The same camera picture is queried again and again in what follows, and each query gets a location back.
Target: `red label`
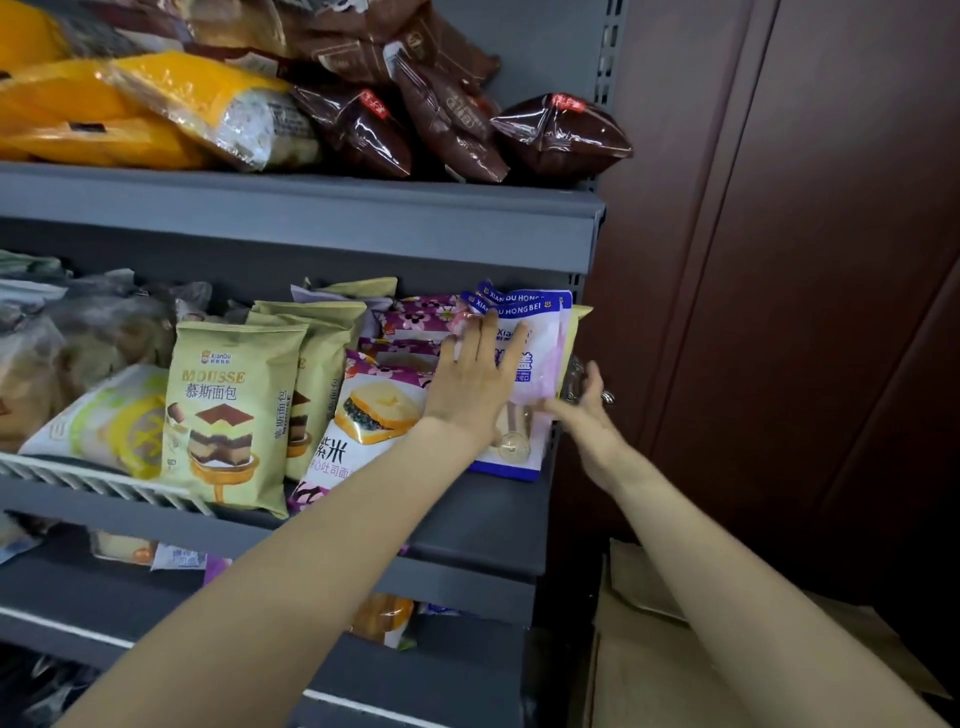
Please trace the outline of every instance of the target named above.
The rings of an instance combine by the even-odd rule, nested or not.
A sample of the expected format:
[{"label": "red label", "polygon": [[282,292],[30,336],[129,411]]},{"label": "red label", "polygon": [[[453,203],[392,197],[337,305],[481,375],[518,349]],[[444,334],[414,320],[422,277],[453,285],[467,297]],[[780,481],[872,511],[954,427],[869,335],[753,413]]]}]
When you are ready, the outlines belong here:
[{"label": "red label", "polygon": [[360,103],[379,116],[381,119],[385,119],[390,116],[390,112],[387,110],[387,105],[376,98],[376,94],[368,88],[364,88],[362,91],[360,91]]},{"label": "red label", "polygon": [[555,93],[552,103],[557,109],[562,111],[576,111],[580,113],[587,109],[586,101],[581,101],[576,96],[570,96],[565,93]]}]

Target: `forearm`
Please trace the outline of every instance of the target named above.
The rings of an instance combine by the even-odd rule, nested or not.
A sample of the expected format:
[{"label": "forearm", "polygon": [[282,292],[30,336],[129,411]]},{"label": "forearm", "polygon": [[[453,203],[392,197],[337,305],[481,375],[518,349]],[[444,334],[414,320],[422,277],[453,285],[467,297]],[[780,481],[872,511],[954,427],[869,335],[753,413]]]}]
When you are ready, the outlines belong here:
[{"label": "forearm", "polygon": [[456,437],[421,421],[184,602],[61,725],[282,725],[397,550],[469,464]]},{"label": "forearm", "polygon": [[945,725],[873,653],[646,461],[614,497],[761,725]]}]

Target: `right hand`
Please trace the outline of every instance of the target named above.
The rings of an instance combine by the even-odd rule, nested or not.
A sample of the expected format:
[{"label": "right hand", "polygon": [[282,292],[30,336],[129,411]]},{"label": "right hand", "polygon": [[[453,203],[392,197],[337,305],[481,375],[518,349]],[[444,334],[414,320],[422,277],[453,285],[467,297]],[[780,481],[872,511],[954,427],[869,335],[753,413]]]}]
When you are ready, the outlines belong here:
[{"label": "right hand", "polygon": [[587,386],[580,404],[543,400],[540,409],[564,424],[580,450],[584,471],[607,493],[617,491],[657,472],[643,455],[631,448],[603,406],[603,379],[596,362],[587,364]]}]

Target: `cake image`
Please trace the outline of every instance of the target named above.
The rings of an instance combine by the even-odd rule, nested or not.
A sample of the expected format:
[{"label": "cake image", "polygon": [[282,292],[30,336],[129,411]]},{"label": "cake image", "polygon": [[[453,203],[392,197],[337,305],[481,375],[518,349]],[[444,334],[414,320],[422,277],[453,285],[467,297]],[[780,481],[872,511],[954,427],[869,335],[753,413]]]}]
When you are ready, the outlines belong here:
[{"label": "cake image", "polygon": [[306,431],[310,399],[296,389],[290,400],[290,439],[287,441],[287,457],[300,457],[310,445],[310,433]]},{"label": "cake image", "polygon": [[333,421],[361,445],[405,435],[420,419],[420,408],[389,381],[362,384],[347,397]]},{"label": "cake image", "polygon": [[225,485],[239,485],[253,477],[259,459],[252,445],[253,415],[218,404],[194,416],[187,444],[190,470],[213,486],[218,503],[224,502]]}]

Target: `left hand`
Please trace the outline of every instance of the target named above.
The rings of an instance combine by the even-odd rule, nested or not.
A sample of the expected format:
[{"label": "left hand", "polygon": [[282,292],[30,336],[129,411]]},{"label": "left hand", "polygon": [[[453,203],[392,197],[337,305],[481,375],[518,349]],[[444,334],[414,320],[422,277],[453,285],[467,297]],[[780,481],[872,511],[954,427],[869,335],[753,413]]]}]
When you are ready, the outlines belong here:
[{"label": "left hand", "polygon": [[528,328],[520,324],[497,366],[498,320],[494,310],[482,318],[471,318],[457,359],[453,357],[456,338],[444,340],[423,413],[424,419],[453,425],[467,435],[474,455],[493,442],[497,415],[513,392],[516,368],[527,341]]}]

